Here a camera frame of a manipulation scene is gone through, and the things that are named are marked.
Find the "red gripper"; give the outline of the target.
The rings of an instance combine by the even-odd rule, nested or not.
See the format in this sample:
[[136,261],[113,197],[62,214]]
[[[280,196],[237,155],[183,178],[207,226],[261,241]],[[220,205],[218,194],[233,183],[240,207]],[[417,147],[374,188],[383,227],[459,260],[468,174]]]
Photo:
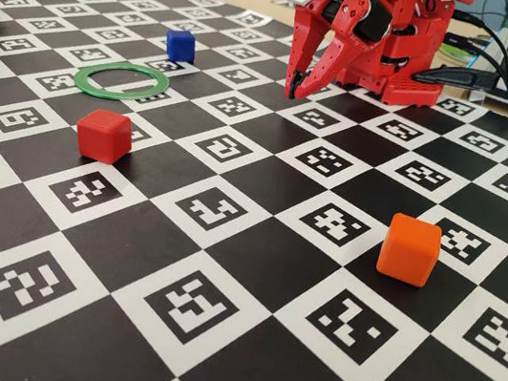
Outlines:
[[[379,43],[392,22],[384,0],[299,0],[286,68],[286,97],[306,97],[329,84],[370,46]],[[331,32],[334,39],[308,73],[314,52]]]

